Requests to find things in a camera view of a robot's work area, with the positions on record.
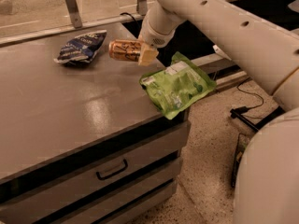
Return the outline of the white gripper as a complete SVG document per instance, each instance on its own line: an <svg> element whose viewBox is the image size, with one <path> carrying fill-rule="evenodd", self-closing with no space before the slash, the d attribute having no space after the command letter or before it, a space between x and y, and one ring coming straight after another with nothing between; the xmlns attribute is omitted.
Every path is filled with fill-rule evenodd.
<svg viewBox="0 0 299 224"><path fill-rule="evenodd" d="M138 64L141 66L150 65L159 54L156 48L164 48L173 38L174 33L175 32L172 31L169 35L163 35L156 32L150 26L149 18L145 17L138 36L138 40L144 42L141 45Z"/></svg>

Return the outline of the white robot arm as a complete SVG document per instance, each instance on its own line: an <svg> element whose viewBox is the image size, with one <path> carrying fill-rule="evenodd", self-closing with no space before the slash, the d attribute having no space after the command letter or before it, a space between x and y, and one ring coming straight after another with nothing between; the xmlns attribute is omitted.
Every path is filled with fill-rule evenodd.
<svg viewBox="0 0 299 224"><path fill-rule="evenodd" d="M155 0L141 38L162 48L191 22L283 109L251 138L233 224L299 224L299 35L225 0Z"/></svg>

